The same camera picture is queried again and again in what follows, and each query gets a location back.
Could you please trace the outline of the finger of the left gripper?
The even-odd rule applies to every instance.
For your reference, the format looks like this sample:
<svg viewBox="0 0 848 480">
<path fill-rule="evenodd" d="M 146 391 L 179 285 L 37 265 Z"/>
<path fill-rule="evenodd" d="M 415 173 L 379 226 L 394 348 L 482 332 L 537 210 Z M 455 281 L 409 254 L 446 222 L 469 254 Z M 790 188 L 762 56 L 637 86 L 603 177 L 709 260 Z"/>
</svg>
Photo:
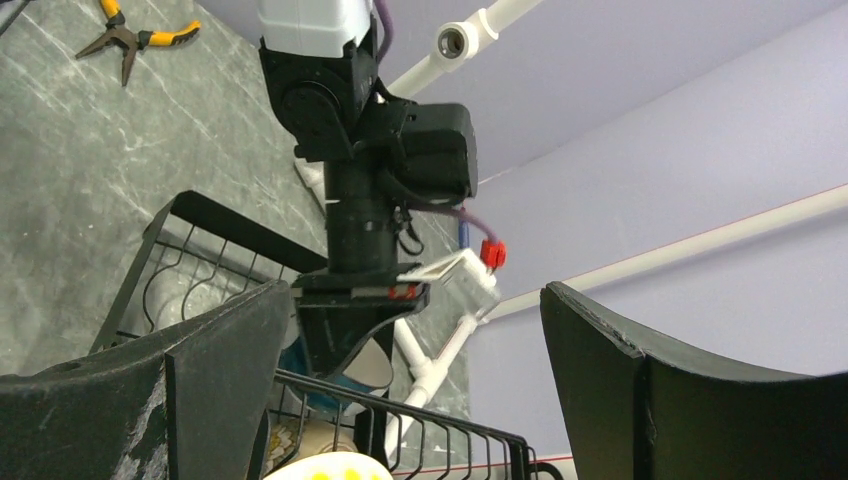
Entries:
<svg viewBox="0 0 848 480">
<path fill-rule="evenodd" d="M 359 358 L 356 374 L 392 371 L 394 324 L 414 311 L 300 311 L 298 344 L 303 371 L 318 379 L 343 374 Z"/>
</svg>

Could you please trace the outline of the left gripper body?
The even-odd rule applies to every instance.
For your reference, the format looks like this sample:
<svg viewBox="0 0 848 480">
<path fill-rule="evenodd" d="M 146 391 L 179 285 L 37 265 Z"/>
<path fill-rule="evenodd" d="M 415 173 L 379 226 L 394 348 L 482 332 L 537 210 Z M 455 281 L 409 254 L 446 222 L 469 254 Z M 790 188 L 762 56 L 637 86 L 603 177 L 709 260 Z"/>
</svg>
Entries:
<svg viewBox="0 0 848 480">
<path fill-rule="evenodd" d="M 421 280 L 402 279 L 411 268 L 364 273 L 333 273 L 327 268 L 301 274 L 292 286 L 299 308 L 375 309 L 389 317 L 417 313 L 430 301 L 431 287 Z"/>
</svg>

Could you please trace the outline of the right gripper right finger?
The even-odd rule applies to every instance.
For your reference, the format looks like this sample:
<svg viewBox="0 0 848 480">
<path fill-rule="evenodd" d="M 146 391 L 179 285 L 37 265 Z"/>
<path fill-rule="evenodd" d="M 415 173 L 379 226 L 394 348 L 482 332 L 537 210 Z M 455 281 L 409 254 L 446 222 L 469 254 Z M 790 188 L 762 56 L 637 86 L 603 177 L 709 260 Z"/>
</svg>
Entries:
<svg viewBox="0 0 848 480">
<path fill-rule="evenodd" d="M 626 318 L 561 282 L 540 294 L 581 479 L 843 479 L 847 376 L 751 365 Z"/>
</svg>

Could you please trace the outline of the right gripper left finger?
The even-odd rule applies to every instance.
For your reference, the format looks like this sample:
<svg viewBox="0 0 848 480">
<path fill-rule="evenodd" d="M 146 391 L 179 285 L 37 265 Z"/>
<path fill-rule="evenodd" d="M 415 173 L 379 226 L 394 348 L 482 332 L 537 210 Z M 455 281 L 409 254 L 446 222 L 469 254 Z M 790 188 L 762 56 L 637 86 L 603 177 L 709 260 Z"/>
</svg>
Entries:
<svg viewBox="0 0 848 480">
<path fill-rule="evenodd" d="M 292 297 L 266 283 L 192 319 L 1 379 L 5 479 L 257 479 Z"/>
</svg>

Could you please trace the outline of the teal white bowl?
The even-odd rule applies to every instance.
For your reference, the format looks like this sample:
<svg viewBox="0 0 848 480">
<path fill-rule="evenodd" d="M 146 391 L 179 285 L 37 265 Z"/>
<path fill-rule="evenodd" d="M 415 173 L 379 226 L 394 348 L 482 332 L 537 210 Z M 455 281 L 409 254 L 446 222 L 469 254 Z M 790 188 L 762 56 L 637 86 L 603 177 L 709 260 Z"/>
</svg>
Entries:
<svg viewBox="0 0 848 480">
<path fill-rule="evenodd" d="M 278 367 L 296 374 L 307 373 L 305 353 L 299 338 L 285 348 L 278 361 Z M 378 342 L 368 339 L 352 362 L 338 376 L 329 380 L 331 384 L 349 388 L 360 393 L 382 396 L 394 379 L 391 360 Z M 349 400 L 336 400 L 329 394 L 307 393 L 307 408 L 321 413 L 335 413 L 342 407 L 342 416 L 355 416 L 364 410 Z"/>
</svg>

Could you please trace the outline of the blue yellow patterned bowl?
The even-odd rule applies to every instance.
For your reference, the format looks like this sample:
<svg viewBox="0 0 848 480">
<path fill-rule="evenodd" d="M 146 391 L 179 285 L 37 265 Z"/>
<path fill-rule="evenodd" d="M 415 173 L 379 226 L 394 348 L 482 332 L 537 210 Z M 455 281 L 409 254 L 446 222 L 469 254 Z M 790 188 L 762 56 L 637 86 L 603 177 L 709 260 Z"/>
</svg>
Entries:
<svg viewBox="0 0 848 480">
<path fill-rule="evenodd" d="M 391 472 L 370 456 L 355 452 L 328 452 L 284 465 L 267 480 L 393 480 Z"/>
</svg>

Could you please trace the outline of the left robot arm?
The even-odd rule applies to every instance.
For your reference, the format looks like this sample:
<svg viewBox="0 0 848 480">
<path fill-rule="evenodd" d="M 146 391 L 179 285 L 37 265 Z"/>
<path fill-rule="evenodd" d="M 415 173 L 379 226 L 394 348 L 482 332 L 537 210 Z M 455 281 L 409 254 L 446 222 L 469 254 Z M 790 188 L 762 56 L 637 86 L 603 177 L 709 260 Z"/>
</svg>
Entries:
<svg viewBox="0 0 848 480">
<path fill-rule="evenodd" d="M 383 326 L 425 308 L 413 277 L 411 214 L 474 196 L 469 110 L 392 94 L 379 77 L 369 1 L 262 1 L 261 65 L 295 155 L 323 166 L 327 263 L 295 281 L 307 371 L 343 371 Z"/>
</svg>

